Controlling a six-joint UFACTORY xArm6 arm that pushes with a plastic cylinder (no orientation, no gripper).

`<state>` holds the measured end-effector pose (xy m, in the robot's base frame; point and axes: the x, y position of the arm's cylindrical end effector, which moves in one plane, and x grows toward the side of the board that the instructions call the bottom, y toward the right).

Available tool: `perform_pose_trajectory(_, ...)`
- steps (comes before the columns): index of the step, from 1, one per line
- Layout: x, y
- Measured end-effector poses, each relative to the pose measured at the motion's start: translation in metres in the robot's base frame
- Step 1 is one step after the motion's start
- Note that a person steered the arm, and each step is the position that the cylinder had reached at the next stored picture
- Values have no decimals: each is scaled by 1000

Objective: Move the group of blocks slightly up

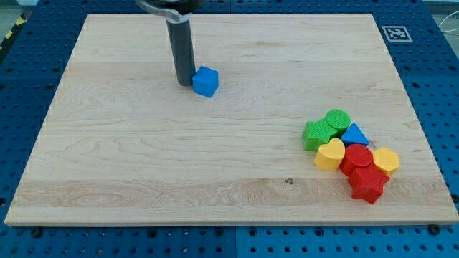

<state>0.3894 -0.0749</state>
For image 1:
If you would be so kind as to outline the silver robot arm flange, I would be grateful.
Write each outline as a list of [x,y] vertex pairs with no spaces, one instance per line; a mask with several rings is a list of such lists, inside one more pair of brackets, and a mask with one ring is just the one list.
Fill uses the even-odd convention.
[[204,0],[135,0],[143,11],[160,16],[173,24],[186,22],[199,9]]

